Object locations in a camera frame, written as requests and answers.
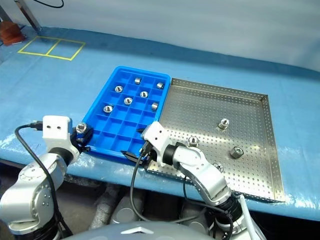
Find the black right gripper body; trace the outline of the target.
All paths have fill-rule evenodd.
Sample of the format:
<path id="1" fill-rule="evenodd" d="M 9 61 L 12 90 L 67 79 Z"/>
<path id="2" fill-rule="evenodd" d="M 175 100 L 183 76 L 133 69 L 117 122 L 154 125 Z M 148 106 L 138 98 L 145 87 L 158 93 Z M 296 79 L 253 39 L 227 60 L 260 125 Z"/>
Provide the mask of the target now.
<path id="1" fill-rule="evenodd" d="M 145 141 L 139 150 L 139 164 L 149 165 L 151 160 L 157 157 L 156 151 L 153 149 L 153 145 L 149 141 Z"/>

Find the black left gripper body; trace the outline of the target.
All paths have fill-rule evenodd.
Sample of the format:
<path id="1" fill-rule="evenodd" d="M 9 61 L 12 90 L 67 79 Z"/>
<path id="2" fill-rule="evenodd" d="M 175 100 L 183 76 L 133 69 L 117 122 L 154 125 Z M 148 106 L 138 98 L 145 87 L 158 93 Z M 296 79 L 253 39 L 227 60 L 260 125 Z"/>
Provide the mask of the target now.
<path id="1" fill-rule="evenodd" d="M 83 152 L 84 147 L 84 133 L 80 133 L 77 131 L 76 127 L 72 128 L 72 132 L 70 135 L 70 140 L 72 145 L 79 151 L 81 154 Z"/>

